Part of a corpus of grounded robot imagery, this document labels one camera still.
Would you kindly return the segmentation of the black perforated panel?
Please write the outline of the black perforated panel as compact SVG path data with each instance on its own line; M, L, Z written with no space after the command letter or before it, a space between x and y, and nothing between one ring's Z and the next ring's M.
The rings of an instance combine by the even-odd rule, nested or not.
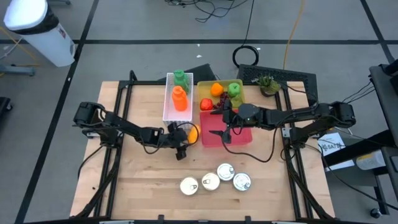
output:
M241 79L244 83L256 83L257 78L261 75L270 75L277 81L303 82L305 91L312 94L308 97L309 105L313 105L318 98L317 78L316 75L312 73L242 64L239 67L237 78Z

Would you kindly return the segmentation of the black flat panel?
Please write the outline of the black flat panel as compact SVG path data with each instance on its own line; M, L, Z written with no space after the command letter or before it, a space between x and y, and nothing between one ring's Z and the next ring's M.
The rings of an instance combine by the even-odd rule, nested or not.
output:
M194 83L216 80L209 63L185 70L185 73L193 73Z

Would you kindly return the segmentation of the silver tin can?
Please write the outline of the silver tin can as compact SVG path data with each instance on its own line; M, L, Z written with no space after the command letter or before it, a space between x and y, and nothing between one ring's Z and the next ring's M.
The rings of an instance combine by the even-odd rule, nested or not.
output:
M247 173L237 173L233 177L233 185L239 191L247 191L251 187L251 178Z
M215 173L210 172L202 177L201 183L206 190L216 190L220 185L220 178Z
M193 195L198 190L198 182L193 177L186 177L180 183L180 190L184 195Z
M235 171L231 164L223 163L218 166L217 175L220 178L220 180L229 181L233 179Z

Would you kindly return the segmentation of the yellow toy mango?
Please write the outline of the yellow toy mango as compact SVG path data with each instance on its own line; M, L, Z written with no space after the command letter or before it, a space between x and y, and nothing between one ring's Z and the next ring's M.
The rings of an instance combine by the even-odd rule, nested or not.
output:
M194 127L191 128L191 130L188 134L188 138L187 138L188 143L189 144L195 143L198 140L200 134L201 134L201 127L199 125L195 124Z

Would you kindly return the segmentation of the orange toy fruit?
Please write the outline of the orange toy fruit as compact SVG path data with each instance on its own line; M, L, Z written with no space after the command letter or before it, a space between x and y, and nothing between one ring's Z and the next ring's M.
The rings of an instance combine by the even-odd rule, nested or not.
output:
M214 83L210 88L210 93L214 97L219 97L224 93L224 87L219 83Z

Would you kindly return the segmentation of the black cart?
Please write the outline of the black cart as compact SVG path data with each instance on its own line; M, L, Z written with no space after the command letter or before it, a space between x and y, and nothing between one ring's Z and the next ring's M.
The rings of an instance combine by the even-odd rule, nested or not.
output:
M375 181L375 197L354 188L346 182L343 182L343 184L376 201L378 203L377 208L380 209L382 215L388 215L390 208L398 211L398 207L388 205L384 201L385 197L380 186L379 176L389 175L398 201L398 65L394 63L390 65L380 64L376 67L370 67L369 71L370 83L373 84L373 91L376 92L378 97L388 129L369 138L354 135L353 139L356 142L325 156L324 165L330 167L381 150L386 165L369 170Z

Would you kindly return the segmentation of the white paper label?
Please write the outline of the white paper label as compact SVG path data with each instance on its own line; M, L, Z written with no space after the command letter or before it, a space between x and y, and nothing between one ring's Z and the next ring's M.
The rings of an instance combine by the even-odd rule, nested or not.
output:
M324 156L345 148L345 144L339 133L331 133L322 136L318 139L318 144L320 145Z

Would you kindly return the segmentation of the green plastic bottle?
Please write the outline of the green plastic bottle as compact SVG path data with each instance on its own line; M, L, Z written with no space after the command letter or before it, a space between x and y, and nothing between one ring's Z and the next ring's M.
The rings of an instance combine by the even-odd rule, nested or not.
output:
M174 85L180 86L185 91L186 94L189 93L189 82L187 76L183 70L174 71Z

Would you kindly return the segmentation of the green toy apple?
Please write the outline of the green toy apple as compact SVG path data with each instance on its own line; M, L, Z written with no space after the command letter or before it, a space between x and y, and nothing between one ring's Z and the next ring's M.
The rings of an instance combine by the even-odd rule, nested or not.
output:
M234 98L241 92L241 87L238 83L230 83L228 85L228 95L230 98Z

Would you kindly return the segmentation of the yellow translucent bin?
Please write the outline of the yellow translucent bin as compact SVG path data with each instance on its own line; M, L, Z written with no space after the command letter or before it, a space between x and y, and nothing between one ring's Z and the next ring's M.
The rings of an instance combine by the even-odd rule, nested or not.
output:
M245 102L244 99L244 88L243 88L243 83L241 80L239 79L234 79L234 80L216 80L216 81L202 81L202 82L198 82L197 87L198 87L198 96L199 96L199 107L200 107L200 102L203 98L210 98L213 101L213 105L215 103L218 103L220 100L220 97L214 97L211 95L210 93L210 88L212 86L212 84L214 83L219 83L224 87L224 91L228 92L228 85L230 83L238 83L241 87L241 98L243 100L243 103Z

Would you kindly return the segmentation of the white plastic container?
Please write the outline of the white plastic container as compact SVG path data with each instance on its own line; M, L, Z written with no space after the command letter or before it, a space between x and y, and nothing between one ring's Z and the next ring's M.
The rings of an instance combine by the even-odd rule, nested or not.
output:
M386 165L381 150L360 156L356 159L356 165L361 170L371 170Z

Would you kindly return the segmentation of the white perforated basket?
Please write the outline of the white perforated basket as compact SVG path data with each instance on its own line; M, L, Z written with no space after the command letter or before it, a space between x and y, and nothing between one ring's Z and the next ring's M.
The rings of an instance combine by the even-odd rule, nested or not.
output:
M187 109L185 111L177 111L174 107L172 99L172 89L174 85L174 74L167 73L166 84L165 84L165 97L164 97L164 110L163 110L163 122L169 125L172 122L178 124L184 122L192 122L193 120L193 73L186 73L188 80L189 91L187 94Z

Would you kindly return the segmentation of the orange plastic bottle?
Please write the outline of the orange plastic bottle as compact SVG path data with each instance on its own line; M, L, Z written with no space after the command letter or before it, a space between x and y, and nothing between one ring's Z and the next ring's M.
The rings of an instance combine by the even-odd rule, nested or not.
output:
M172 100L177 111L185 111L188 107L187 94L181 86L172 89Z

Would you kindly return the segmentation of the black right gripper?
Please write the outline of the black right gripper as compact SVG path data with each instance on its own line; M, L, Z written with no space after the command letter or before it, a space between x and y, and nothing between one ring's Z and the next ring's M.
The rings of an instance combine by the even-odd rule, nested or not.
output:
M223 137L223 143L230 144L232 141L231 132L239 136L242 133L243 126L239 126L238 113L233 110L231 100L227 99L224 102L223 109L212 111L210 114L222 114L223 122L226 124L226 130L223 131L210 131L211 134Z

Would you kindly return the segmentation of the dark red toy grapes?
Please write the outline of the dark red toy grapes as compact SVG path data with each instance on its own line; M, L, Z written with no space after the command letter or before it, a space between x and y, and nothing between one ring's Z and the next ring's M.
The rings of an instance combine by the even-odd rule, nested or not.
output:
M220 95L220 100L219 100L219 102L218 102L218 103L215 103L215 104L213 105L213 108L214 108L214 109L220 109L220 108L222 108L223 105L224 105L224 103L225 103L225 101L228 100L228 99L229 99L228 92L227 92L227 91L224 91L224 92Z

